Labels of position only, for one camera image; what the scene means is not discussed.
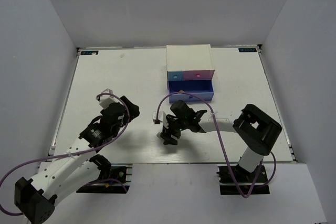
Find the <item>light blue drawer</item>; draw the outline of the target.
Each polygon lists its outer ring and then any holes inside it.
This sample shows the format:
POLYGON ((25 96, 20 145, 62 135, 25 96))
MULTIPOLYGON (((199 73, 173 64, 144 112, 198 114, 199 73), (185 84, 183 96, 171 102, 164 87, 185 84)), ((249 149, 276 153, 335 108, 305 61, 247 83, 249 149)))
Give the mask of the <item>light blue drawer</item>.
POLYGON ((183 80, 183 72, 182 71, 168 71, 167 80, 168 81, 181 81, 183 80))

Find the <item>lavender blue drawer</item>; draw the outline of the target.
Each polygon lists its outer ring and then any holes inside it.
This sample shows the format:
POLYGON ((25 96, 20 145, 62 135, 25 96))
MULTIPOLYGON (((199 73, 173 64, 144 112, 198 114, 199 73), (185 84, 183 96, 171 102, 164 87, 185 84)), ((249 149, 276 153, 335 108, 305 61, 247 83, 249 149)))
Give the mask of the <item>lavender blue drawer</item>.
MULTIPOLYGON (((214 89, 212 80, 183 80, 183 81, 169 81, 169 93, 184 91, 200 97, 204 101, 212 101, 214 96, 214 89)), ((169 103, 174 103, 182 100, 186 103, 200 102, 199 99, 187 94, 174 94, 169 97, 169 103)))

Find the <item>pink drawer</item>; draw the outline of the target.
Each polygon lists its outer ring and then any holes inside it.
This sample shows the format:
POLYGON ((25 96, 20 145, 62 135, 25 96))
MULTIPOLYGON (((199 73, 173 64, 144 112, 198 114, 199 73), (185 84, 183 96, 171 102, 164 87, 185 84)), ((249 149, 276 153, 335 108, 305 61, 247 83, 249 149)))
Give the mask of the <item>pink drawer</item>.
POLYGON ((212 80, 215 70, 183 71, 183 80, 212 80))

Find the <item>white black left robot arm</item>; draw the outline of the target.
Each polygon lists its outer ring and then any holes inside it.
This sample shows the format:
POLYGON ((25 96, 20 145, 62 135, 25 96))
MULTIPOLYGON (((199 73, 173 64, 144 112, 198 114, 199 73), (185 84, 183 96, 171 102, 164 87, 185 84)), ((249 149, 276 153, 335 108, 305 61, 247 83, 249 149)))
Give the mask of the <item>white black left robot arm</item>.
POLYGON ((15 183, 14 203, 31 223, 44 223, 55 207, 86 183, 117 180, 111 177, 112 164, 99 151, 118 136, 122 127, 140 115, 140 109, 125 96, 98 95, 102 110, 67 149, 30 179, 15 183))

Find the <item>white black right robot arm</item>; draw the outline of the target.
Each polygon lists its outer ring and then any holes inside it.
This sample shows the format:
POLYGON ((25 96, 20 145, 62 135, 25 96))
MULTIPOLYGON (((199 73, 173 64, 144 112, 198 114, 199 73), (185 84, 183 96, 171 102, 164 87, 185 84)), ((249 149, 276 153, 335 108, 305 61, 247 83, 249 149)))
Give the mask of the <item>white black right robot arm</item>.
POLYGON ((277 121, 253 104, 246 105, 234 121, 217 118, 215 113, 208 110, 194 111, 182 100, 174 102, 170 110, 173 114, 163 111, 153 113, 154 123, 163 124, 160 138, 165 145, 177 145, 184 130, 238 134, 247 145, 237 165, 237 175, 245 182, 255 177, 257 166, 271 153, 282 132, 282 126, 277 121))

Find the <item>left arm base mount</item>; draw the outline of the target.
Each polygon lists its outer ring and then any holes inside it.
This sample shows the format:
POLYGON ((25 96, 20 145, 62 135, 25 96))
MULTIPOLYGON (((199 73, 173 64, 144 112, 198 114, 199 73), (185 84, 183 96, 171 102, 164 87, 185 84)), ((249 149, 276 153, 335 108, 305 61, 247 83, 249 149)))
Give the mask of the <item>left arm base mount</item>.
POLYGON ((132 165, 112 165, 97 180, 80 187, 78 194, 126 194, 131 186, 132 165))

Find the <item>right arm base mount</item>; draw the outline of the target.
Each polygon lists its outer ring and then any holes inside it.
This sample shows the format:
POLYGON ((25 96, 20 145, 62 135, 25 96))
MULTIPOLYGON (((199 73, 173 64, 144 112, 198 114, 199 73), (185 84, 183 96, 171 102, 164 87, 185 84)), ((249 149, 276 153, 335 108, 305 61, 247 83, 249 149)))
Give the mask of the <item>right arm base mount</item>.
MULTIPOLYGON (((245 172, 242 168, 237 168, 236 165, 232 165, 231 168, 243 194, 248 194, 250 186, 257 175, 258 167, 252 173, 245 172)), ((240 195, 227 166, 219 165, 217 167, 217 175, 219 178, 219 190, 221 195, 240 195)), ((268 182, 267 172, 264 165, 262 165, 251 194, 269 195, 270 189, 269 185, 266 185, 266 182, 268 182)))

